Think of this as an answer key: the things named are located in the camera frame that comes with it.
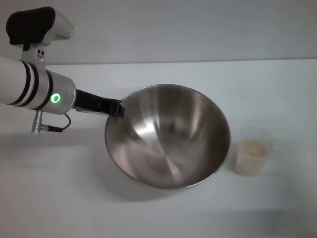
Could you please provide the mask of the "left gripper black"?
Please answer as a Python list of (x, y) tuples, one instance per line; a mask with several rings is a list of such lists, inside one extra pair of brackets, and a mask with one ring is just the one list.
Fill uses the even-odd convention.
[(76, 90), (75, 110), (85, 113), (101, 113), (113, 117), (123, 117), (122, 101), (117, 99), (100, 98), (97, 95)]

